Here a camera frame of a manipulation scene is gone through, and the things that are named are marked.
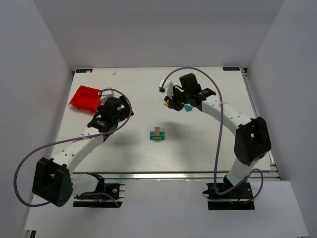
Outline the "small teal wood block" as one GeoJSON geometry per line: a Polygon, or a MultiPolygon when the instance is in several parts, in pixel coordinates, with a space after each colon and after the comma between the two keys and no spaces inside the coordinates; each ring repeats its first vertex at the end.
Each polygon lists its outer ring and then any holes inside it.
{"type": "Polygon", "coordinates": [[[190,105],[184,105],[184,109],[185,109],[185,111],[189,112],[193,109],[193,107],[190,105]]]}

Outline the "red plastic bin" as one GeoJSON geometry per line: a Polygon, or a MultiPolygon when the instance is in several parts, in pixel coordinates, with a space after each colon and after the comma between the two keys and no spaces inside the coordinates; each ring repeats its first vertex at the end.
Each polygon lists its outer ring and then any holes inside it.
{"type": "Polygon", "coordinates": [[[78,110],[96,113],[97,108],[102,104],[99,92],[100,89],[81,85],[70,100],[69,105],[78,110]]]}

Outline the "natural tan wood block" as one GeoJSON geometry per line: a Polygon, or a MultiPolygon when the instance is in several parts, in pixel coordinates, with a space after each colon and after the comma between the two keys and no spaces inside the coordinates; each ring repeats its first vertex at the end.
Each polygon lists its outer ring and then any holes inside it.
{"type": "Polygon", "coordinates": [[[160,127],[155,127],[154,133],[155,133],[155,135],[160,136],[160,127]]]}

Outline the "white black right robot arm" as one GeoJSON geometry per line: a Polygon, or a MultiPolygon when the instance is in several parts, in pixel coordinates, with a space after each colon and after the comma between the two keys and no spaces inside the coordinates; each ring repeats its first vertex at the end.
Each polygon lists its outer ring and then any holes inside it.
{"type": "Polygon", "coordinates": [[[252,118],[226,104],[209,88],[201,88],[192,73],[179,78],[181,86],[164,79],[159,84],[160,92],[166,93],[165,102],[170,109],[180,111],[185,105],[197,108],[220,122],[220,127],[229,129],[235,137],[235,161],[223,179],[224,189],[218,195],[228,193],[243,184],[255,164],[271,150],[271,141],[266,121],[252,118]]]}

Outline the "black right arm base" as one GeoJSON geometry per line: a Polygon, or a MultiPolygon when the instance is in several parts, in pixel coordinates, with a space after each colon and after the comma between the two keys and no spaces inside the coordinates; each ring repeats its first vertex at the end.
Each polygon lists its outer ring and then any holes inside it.
{"type": "Polygon", "coordinates": [[[253,192],[248,182],[224,195],[216,194],[213,183],[207,183],[206,186],[207,189],[203,191],[203,196],[207,198],[210,211],[255,210],[254,201],[248,202],[253,198],[253,192]]]}

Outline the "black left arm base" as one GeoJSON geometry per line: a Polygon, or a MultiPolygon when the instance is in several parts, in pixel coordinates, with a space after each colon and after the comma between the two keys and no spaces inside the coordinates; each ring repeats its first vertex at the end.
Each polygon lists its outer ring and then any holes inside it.
{"type": "Polygon", "coordinates": [[[106,181],[96,173],[71,176],[74,202],[77,208],[120,208],[125,196],[125,184],[106,181]]]}

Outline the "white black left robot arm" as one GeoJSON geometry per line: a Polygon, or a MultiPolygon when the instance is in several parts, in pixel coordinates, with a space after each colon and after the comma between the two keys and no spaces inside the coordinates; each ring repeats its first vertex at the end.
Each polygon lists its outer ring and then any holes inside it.
{"type": "Polygon", "coordinates": [[[109,97],[98,107],[81,137],[50,159],[36,164],[32,192],[61,207],[71,196],[105,196],[105,180],[96,173],[75,174],[77,166],[133,115],[129,100],[109,97]]]}

